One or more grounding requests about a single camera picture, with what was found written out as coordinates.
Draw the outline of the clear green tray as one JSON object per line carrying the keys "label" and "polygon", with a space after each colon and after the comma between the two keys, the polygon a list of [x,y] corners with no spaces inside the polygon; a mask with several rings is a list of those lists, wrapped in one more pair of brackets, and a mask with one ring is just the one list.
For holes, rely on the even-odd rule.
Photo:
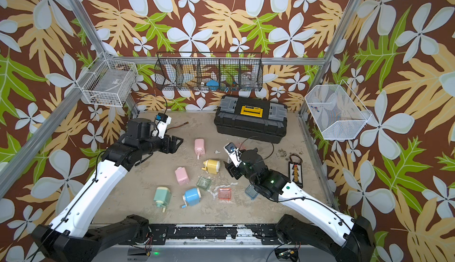
{"label": "clear green tray", "polygon": [[206,177],[199,177],[196,186],[202,190],[207,191],[210,189],[211,183],[212,183],[211,179]]}

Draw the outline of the clear red tray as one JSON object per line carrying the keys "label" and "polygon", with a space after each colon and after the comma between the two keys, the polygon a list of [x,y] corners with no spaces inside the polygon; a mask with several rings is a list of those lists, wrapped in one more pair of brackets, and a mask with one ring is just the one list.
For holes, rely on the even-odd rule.
{"label": "clear red tray", "polygon": [[232,199],[232,189],[223,187],[218,190],[218,199],[222,201],[230,201]]}

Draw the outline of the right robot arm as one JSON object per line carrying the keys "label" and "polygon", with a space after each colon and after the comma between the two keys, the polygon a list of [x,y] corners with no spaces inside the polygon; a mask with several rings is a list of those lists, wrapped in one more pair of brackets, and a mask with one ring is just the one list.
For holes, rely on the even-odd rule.
{"label": "right robot arm", "polygon": [[225,168],[233,178],[245,177],[258,194],[309,220],[304,223],[284,215],[276,224],[282,243],[311,245],[331,254],[338,262],[371,260],[376,244],[368,219],[352,218],[315,199],[284,174],[269,169],[257,149],[240,150],[229,143],[224,150],[231,159]]}

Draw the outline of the green sharpener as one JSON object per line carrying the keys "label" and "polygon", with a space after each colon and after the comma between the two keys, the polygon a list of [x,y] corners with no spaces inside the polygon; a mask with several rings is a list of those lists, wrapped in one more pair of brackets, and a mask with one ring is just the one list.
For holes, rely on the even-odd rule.
{"label": "green sharpener", "polygon": [[168,187],[158,187],[154,195],[154,202],[158,208],[161,208],[162,212],[166,211],[171,199],[171,191]]}

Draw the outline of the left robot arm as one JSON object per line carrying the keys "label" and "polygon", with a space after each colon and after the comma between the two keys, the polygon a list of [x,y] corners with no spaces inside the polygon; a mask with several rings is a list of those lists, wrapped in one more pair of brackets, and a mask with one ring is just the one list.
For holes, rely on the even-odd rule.
{"label": "left robot arm", "polygon": [[37,250],[56,262],[90,262],[95,256],[120,243],[146,243],[150,239],[149,221],[129,215],[115,224],[90,227],[95,214],[125,175],[154,153],[175,153],[182,138],[167,135],[172,118],[158,113],[154,120],[135,118],[127,131],[98,156],[96,169],[73,200],[50,224],[32,232]]}

